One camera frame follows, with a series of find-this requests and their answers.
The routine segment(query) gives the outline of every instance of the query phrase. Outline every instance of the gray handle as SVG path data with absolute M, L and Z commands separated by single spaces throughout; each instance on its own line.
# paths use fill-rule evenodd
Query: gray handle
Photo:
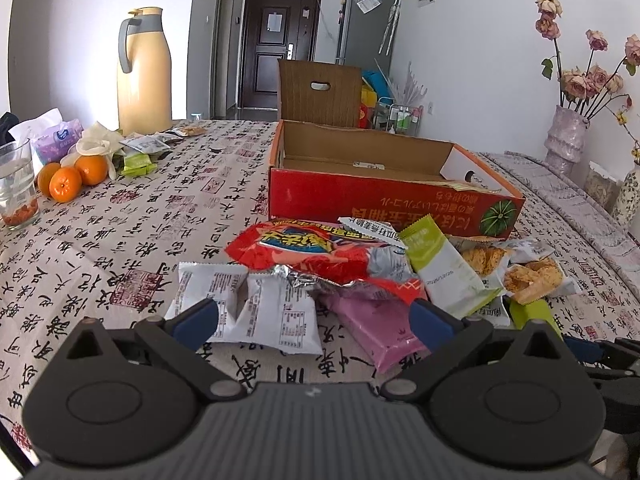
M 120 34 L 118 35 L 118 55 L 120 56 L 122 72 L 125 74 L 130 74 L 132 70 L 131 62 L 127 57 L 127 33 L 129 32 L 130 26 L 140 25 L 141 22 L 142 20 L 137 18 L 128 18 L 122 22 L 122 25 L 120 25 Z

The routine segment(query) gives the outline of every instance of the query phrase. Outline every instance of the yellow thermos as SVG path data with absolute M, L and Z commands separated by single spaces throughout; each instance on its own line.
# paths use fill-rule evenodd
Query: yellow thermos
M 172 126 L 171 53 L 162 9 L 130 12 L 118 38 L 118 118 L 125 135 L 153 134 Z

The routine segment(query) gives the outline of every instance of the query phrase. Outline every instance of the glass of water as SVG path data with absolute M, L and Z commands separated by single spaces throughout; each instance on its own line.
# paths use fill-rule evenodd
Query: glass of water
M 30 224 L 38 216 L 38 199 L 33 181 L 29 139 L 1 146 L 0 215 L 11 230 Z

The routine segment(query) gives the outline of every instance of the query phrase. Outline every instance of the cardboard box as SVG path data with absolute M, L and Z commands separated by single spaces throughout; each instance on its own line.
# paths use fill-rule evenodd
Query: cardboard box
M 457 144 L 292 121 L 276 130 L 269 179 L 271 218 L 353 216 L 400 230 L 431 214 L 461 237 L 507 238 L 525 201 Z
M 357 128 L 362 70 L 353 66 L 279 60 L 278 118 Z

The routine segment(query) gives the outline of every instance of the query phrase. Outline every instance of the white logo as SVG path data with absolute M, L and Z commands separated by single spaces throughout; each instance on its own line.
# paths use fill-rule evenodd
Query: white logo
M 310 390 L 307 390 L 305 392 L 305 395 L 307 397 L 317 397 L 318 395 L 320 395 L 322 393 L 322 390 L 320 388 L 316 388 L 315 386 L 313 388 L 311 388 Z

